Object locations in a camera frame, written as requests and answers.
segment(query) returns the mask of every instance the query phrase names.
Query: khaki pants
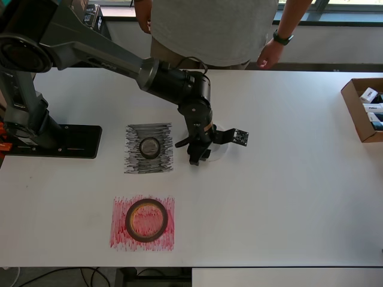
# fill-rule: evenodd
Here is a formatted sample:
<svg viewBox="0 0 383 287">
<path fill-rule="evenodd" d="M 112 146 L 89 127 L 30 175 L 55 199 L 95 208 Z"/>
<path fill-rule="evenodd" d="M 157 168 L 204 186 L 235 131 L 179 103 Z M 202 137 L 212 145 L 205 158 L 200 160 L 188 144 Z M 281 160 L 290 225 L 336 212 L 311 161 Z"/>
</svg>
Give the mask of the khaki pants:
<svg viewBox="0 0 383 287">
<path fill-rule="evenodd" d="M 174 53 L 173 51 L 166 48 L 164 45 L 162 45 L 160 42 L 158 42 L 153 37 L 151 38 L 151 50 L 150 50 L 150 56 L 156 59 L 159 59 L 164 62 L 170 63 L 171 66 L 176 67 L 180 61 L 185 58 L 184 56 L 181 56 L 177 53 Z M 226 66 L 226 67 L 218 67 L 218 66 L 211 66 L 207 65 L 209 69 L 222 69 L 222 70 L 244 70 L 246 69 L 247 65 L 249 65 L 250 60 L 246 63 L 239 64 L 239 65 L 233 65 L 233 66 Z M 195 62 L 190 59 L 185 59 L 182 64 L 179 65 L 179 68 L 181 69 L 203 69 L 202 64 Z"/>
</svg>

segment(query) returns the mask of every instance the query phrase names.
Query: red scribble drawing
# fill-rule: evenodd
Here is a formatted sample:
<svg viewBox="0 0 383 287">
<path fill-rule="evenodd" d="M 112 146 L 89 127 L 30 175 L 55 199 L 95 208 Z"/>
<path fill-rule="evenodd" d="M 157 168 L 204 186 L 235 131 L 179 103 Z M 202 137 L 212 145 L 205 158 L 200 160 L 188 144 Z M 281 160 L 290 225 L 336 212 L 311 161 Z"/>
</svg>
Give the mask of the red scribble drawing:
<svg viewBox="0 0 383 287">
<path fill-rule="evenodd" d="M 165 207 L 168 213 L 168 225 L 164 233 L 153 242 L 138 242 L 126 230 L 126 213 L 135 202 L 141 199 L 155 199 Z M 147 224 L 141 224 L 142 218 L 150 215 L 157 218 Z M 162 216 L 152 207 L 142 208 L 136 214 L 133 224 L 141 235 L 150 235 L 162 224 Z M 113 203 L 112 227 L 110 231 L 110 247 L 118 251 L 171 251 L 174 248 L 174 198 L 158 198 L 153 196 L 135 196 L 131 199 L 116 197 Z"/>
</svg>

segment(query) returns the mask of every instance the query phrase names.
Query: man's arm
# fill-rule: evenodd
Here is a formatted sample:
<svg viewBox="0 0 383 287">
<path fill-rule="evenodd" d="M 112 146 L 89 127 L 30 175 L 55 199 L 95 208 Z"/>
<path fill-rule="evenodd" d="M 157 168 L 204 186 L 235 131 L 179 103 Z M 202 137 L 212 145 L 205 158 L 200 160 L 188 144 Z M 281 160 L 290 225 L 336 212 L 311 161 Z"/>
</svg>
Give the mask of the man's arm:
<svg viewBox="0 0 383 287">
<path fill-rule="evenodd" d="M 135 0 L 134 9 L 136 18 L 141 30 L 150 34 L 150 15 L 151 15 L 152 0 Z"/>
<path fill-rule="evenodd" d="M 300 19 L 309 8 L 312 0 L 287 0 L 281 21 L 278 26 L 278 36 L 287 39 L 291 36 Z M 271 39 L 259 55 L 257 64 L 262 69 L 270 69 L 278 63 L 284 46 Z"/>
</svg>

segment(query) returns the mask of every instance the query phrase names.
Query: black mounting plate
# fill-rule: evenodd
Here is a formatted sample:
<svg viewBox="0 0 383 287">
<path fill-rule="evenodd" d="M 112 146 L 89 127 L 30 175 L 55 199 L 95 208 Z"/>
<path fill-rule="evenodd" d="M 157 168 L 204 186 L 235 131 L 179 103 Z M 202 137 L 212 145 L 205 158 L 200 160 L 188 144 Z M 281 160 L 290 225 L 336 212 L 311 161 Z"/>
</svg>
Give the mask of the black mounting plate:
<svg viewBox="0 0 383 287">
<path fill-rule="evenodd" d="M 224 145 L 229 142 L 236 143 L 237 145 L 247 146 L 247 140 L 249 138 L 249 133 L 244 132 L 243 130 L 231 129 L 225 132 L 216 130 L 214 133 L 213 143 Z"/>
<path fill-rule="evenodd" d="M 76 124 L 61 124 L 60 126 L 65 133 L 65 142 L 56 149 L 26 145 L 16 138 L 9 137 L 7 142 L 13 144 L 12 150 L 3 153 L 26 157 L 96 158 L 102 133 L 100 126 Z"/>
</svg>

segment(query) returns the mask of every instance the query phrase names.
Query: white table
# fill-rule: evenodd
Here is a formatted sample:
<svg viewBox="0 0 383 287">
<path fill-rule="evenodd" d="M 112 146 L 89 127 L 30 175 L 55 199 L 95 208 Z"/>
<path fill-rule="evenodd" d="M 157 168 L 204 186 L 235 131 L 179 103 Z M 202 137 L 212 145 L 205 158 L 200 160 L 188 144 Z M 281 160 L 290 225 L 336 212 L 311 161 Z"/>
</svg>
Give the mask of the white table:
<svg viewBox="0 0 383 287">
<path fill-rule="evenodd" d="M 103 128 L 94 160 L 6 157 L 0 169 L 0 265 L 383 265 L 383 143 L 362 144 L 340 94 L 383 74 L 209 71 L 216 123 L 250 132 L 219 161 L 124 174 L 127 124 L 183 117 L 101 69 L 52 70 L 36 89 L 60 124 Z M 172 252 L 109 247 L 113 199 L 175 197 Z"/>
</svg>

